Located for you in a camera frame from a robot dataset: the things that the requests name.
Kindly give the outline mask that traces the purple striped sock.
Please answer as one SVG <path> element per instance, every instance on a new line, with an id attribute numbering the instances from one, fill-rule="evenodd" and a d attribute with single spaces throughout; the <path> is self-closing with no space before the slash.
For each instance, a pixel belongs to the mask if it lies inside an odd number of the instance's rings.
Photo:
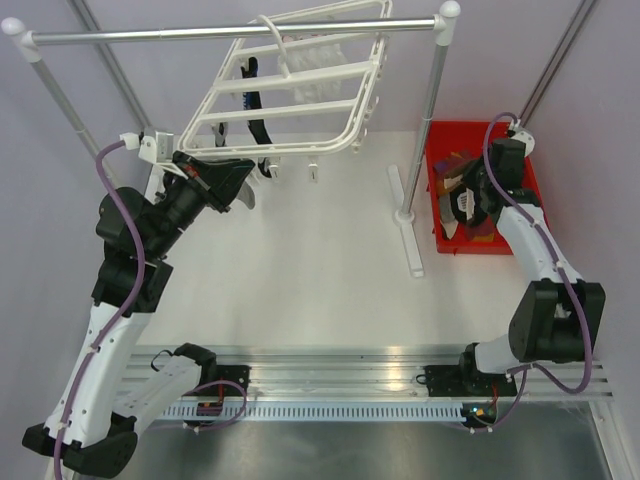
<path id="1" fill-rule="evenodd" d="M 464 174 L 467 166 L 474 160 L 468 151 L 451 152 L 445 159 L 440 160 L 434 166 L 436 176 L 436 194 L 438 197 L 444 196 L 442 191 L 442 179 L 444 177 L 454 177 Z"/>
<path id="2" fill-rule="evenodd" d="M 487 219 L 482 224 L 471 226 L 465 225 L 463 228 L 463 239 L 472 243 L 491 243 L 495 240 L 495 226 Z"/>

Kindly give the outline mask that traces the white plastic clip hanger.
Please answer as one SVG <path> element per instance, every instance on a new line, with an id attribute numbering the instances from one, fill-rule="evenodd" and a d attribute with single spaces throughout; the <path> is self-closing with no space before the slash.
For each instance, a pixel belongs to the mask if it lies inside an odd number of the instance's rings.
<path id="1" fill-rule="evenodd" d="M 286 23 L 388 20 L 390 1 L 341 1 L 267 17 L 253 25 L 268 33 L 237 38 L 175 143 L 177 150 L 211 163 L 250 158 L 261 172 L 278 179 L 285 158 L 305 159 L 308 178 L 319 178 L 319 160 L 344 149 L 359 151 L 379 103 L 376 87 L 387 59 L 384 33 L 288 33 Z M 291 73 L 289 50 L 339 44 L 341 66 Z M 293 89 L 323 81 L 341 81 L 338 100 L 298 104 Z M 215 146 L 211 127 L 228 124 L 226 145 Z"/>

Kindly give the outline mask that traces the brown and beige back sock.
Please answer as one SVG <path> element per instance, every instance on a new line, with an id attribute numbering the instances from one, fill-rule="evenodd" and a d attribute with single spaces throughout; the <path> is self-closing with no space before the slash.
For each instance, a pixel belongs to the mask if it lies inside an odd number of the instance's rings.
<path id="1" fill-rule="evenodd" d="M 442 179 L 442 191 L 444 193 L 451 192 L 464 184 L 464 175 L 460 174 L 454 177 L 444 177 Z"/>

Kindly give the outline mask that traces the grey sock with black stripes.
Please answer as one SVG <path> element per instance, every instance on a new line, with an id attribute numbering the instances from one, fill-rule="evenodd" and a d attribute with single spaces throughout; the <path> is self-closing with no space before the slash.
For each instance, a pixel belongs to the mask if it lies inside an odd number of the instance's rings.
<path id="1" fill-rule="evenodd" d="M 451 205 L 450 196 L 441 196 L 438 199 L 438 205 L 439 205 L 439 211 L 440 211 L 440 220 L 442 224 L 457 222 L 457 219 L 455 217 L 455 214 Z"/>

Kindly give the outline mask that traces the grey sock back row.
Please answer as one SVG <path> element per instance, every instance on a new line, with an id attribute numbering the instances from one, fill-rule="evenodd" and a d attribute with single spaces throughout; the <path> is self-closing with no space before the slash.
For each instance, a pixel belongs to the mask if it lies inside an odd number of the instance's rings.
<path id="1" fill-rule="evenodd" d="M 215 146 L 224 147 L 226 145 L 228 124 L 222 122 L 212 126 L 211 129 L 215 137 Z M 237 195 L 237 199 L 241 201 L 249 210 L 253 210 L 255 208 L 255 193 L 251 186 L 247 183 L 247 181 L 244 181 L 244 183 L 242 184 Z"/>

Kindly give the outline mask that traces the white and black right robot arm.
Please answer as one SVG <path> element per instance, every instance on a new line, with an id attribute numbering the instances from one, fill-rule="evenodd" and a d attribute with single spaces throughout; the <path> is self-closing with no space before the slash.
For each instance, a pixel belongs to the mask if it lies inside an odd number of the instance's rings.
<path id="1" fill-rule="evenodd" d="M 471 175 L 481 210 L 494 223 L 529 284 L 507 332 L 465 348 L 456 371 L 459 388 L 478 395 L 493 377 L 537 369 L 561 391 L 589 385 L 606 294 L 587 282 L 551 235 L 538 195 L 524 187 L 526 146 L 499 138 L 483 146 Z"/>

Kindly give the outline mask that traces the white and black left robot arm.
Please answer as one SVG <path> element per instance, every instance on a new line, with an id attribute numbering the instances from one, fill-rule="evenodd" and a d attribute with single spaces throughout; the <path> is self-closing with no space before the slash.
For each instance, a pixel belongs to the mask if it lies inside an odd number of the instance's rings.
<path id="1" fill-rule="evenodd" d="M 243 390 L 220 374 L 214 352 L 185 343 L 142 386 L 117 397 L 131 352 L 173 272 L 169 250 L 205 209 L 227 212 L 255 167 L 250 159 L 207 163 L 180 151 L 172 164 L 179 172 L 159 201 L 134 188 L 110 187 L 100 204 L 96 233 L 104 260 L 82 350 L 53 413 L 22 439 L 27 449 L 53 458 L 56 472 L 114 478 L 142 433 L 180 397 Z"/>

